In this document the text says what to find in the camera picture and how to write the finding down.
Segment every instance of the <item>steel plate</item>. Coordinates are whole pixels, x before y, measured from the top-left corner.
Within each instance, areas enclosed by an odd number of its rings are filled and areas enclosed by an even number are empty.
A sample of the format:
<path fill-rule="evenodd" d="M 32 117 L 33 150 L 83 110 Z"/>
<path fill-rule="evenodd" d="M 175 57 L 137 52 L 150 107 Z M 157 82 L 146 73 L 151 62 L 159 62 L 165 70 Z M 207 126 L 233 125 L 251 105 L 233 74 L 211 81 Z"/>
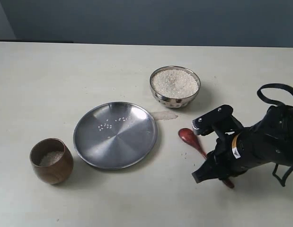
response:
<path fill-rule="evenodd" d="M 157 139 L 154 118 L 125 102 L 98 106 L 85 114 L 74 132 L 79 156 L 92 166 L 120 169 L 143 159 Z"/>

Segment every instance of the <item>wooden cup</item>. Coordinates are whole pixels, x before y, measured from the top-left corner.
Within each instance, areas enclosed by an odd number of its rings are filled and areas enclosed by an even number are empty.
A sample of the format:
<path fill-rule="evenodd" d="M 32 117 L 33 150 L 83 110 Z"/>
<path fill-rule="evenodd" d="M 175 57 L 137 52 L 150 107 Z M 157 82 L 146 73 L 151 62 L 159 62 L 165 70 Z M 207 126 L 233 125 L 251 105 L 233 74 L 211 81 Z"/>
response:
<path fill-rule="evenodd" d="M 62 151 L 62 157 L 50 166 L 40 166 L 42 158 L 49 152 Z M 65 181 L 72 172 L 74 161 L 66 145 L 59 139 L 49 138 L 37 143 L 29 155 L 34 172 L 42 181 L 50 184 Z"/>

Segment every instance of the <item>red spoon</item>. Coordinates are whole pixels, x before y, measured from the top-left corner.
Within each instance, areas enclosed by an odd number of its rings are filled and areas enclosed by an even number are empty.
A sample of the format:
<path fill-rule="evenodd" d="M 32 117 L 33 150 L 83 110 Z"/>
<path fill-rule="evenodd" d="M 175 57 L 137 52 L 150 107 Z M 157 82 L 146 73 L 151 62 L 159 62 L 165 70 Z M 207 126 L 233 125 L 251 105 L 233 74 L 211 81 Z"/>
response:
<path fill-rule="evenodd" d="M 207 154 L 204 152 L 201 143 L 199 141 L 199 138 L 194 135 L 194 132 L 188 128 L 180 129 L 178 132 L 179 137 L 188 145 L 195 148 L 197 151 L 200 152 L 200 154 L 207 159 Z M 235 185 L 231 182 L 230 179 L 222 180 L 222 182 L 229 188 L 234 188 Z"/>

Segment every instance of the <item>white table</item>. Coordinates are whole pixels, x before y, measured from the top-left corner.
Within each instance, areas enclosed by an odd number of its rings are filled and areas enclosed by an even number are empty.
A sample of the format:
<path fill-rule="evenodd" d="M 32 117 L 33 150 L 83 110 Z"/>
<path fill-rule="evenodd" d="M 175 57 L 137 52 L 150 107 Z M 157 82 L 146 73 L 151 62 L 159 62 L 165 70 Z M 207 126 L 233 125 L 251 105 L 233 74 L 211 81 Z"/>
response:
<path fill-rule="evenodd" d="M 83 114 L 111 101 L 166 111 L 149 89 L 150 74 L 166 65 L 193 70 L 202 85 L 178 118 L 157 122 L 153 151 L 118 171 L 83 162 L 72 142 Z M 178 138 L 221 104 L 246 126 L 261 120 L 269 105 L 256 91 L 271 82 L 293 86 L 293 49 L 0 43 L 0 227 L 293 226 L 293 173 L 285 188 L 271 175 L 274 164 L 233 179 L 235 190 L 218 180 L 196 184 L 191 173 L 204 160 Z M 265 94 L 293 105 L 286 92 Z M 29 162 L 49 137 L 62 139 L 75 162 L 58 186 L 38 180 Z M 215 138 L 202 137 L 207 151 Z"/>

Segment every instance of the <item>plate rim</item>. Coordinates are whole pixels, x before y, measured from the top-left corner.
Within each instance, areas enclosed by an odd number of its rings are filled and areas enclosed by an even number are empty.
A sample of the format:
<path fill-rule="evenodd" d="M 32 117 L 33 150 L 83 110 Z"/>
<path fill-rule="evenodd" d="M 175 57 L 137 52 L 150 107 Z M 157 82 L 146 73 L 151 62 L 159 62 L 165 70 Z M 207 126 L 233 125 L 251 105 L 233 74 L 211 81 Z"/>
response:
<path fill-rule="evenodd" d="M 151 144 L 151 146 L 150 146 L 149 151 L 147 151 L 145 155 L 143 155 L 141 158 L 137 159 L 136 161 L 134 161 L 134 162 L 132 162 L 132 163 L 130 163 L 130 164 L 127 164 L 127 165 L 124 165 L 124 166 L 119 166 L 119 167 L 112 167 L 112 168 L 109 168 L 109 167 L 100 167 L 100 166 L 97 166 L 97 165 L 95 165 L 95 164 L 89 162 L 88 160 L 86 160 L 86 159 L 81 155 L 81 153 L 79 152 L 79 150 L 78 150 L 78 148 L 77 148 L 77 146 L 76 146 L 76 140 L 75 140 L 75 135 L 76 135 L 76 132 L 77 132 L 78 126 L 79 126 L 79 124 L 81 123 L 81 121 L 82 121 L 82 120 L 83 120 L 83 119 L 84 119 L 84 118 L 85 118 L 90 112 L 93 112 L 94 110 L 96 110 L 96 109 L 98 109 L 98 108 L 101 108 L 101 107 L 103 107 L 103 106 L 105 106 L 105 105 L 110 105 L 110 104 L 127 104 L 127 105 L 133 105 L 133 106 L 135 106 L 135 107 L 138 107 L 138 108 L 140 108 L 141 110 L 143 110 L 144 112 L 146 112 L 146 114 L 151 118 L 151 120 L 152 120 L 152 122 L 154 123 L 154 126 L 155 126 L 155 131 L 154 131 L 154 138 L 155 138 L 155 139 L 153 140 L 153 142 L 152 142 L 152 144 Z M 94 166 L 94 167 L 97 167 L 97 168 L 99 168 L 99 169 L 114 170 L 114 169 L 123 169 L 123 168 L 129 167 L 129 166 L 132 166 L 132 165 L 134 165 L 134 164 L 140 162 L 142 159 L 144 159 L 144 158 L 145 158 L 145 157 L 151 152 L 151 150 L 153 149 L 153 147 L 155 146 L 155 144 L 156 144 L 156 142 L 157 142 L 157 137 L 158 137 L 158 126 L 157 126 L 157 123 L 156 123 L 155 119 L 153 118 L 153 116 L 151 115 L 150 112 L 148 112 L 146 109 L 142 108 L 142 107 L 139 106 L 139 105 L 136 105 L 136 104 L 133 104 L 133 103 L 129 103 L 129 102 L 117 101 L 117 102 L 109 102 L 109 103 L 105 103 L 105 104 L 102 104 L 102 105 L 96 106 L 96 107 L 94 107 L 93 109 L 89 110 L 86 114 L 84 114 L 84 115 L 80 118 L 80 120 L 78 121 L 78 123 L 77 123 L 77 125 L 76 125 L 76 127 L 75 127 L 75 129 L 74 129 L 74 133 L 73 133 L 73 144 L 74 144 L 75 150 L 76 150 L 77 154 L 79 155 L 79 157 L 80 157 L 83 161 L 85 161 L 86 163 L 88 163 L 89 165 Z"/>

